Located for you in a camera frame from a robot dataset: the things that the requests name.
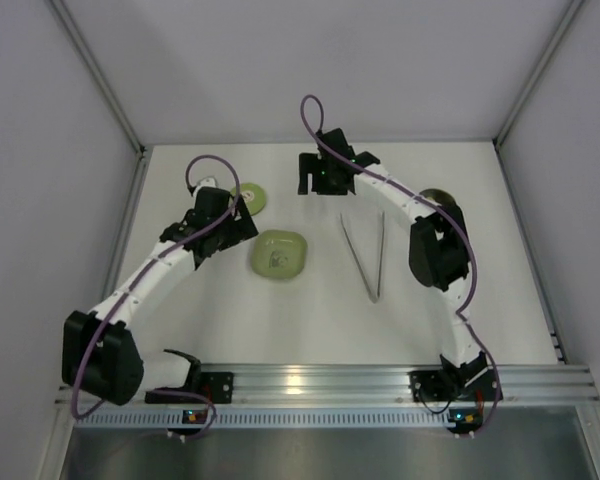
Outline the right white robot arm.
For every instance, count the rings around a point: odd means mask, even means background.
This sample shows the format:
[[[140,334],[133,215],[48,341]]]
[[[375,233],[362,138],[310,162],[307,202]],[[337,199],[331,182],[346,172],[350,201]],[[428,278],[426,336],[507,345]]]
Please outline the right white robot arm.
[[[469,322],[477,266],[461,208],[413,192],[370,152],[355,153],[340,129],[318,130],[312,137],[318,151],[299,157],[299,194],[354,194],[407,232],[409,269],[424,288],[427,317],[437,333],[441,367],[436,375],[445,397],[459,399],[483,381],[483,398],[499,401],[495,361]]]

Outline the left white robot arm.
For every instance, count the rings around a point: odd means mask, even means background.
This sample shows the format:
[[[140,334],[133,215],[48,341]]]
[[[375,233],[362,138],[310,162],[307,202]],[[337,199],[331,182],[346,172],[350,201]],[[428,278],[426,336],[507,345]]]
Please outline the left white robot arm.
[[[139,393],[148,403],[199,401],[200,361],[169,348],[142,354],[136,337],[206,259],[256,237],[258,230],[241,194],[219,188],[214,178],[199,181],[189,192],[192,208],[163,230],[139,268],[101,303],[65,320],[65,384],[118,406]]]

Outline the green round lid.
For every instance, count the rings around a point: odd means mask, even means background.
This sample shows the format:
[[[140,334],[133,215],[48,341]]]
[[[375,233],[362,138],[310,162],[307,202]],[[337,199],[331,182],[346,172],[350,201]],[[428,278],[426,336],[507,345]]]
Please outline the green round lid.
[[[251,216],[259,214],[266,206],[265,190],[258,184],[245,182],[239,185],[244,203]]]

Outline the metal serving tongs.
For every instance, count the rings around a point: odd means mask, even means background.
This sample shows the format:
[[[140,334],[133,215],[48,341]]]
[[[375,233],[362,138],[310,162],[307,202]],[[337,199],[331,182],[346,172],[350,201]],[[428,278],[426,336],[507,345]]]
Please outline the metal serving tongs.
[[[366,295],[372,304],[382,297],[384,259],[386,246],[386,216],[384,212],[374,215],[373,236],[355,236],[356,231],[349,215],[343,211],[338,216],[339,227]]]

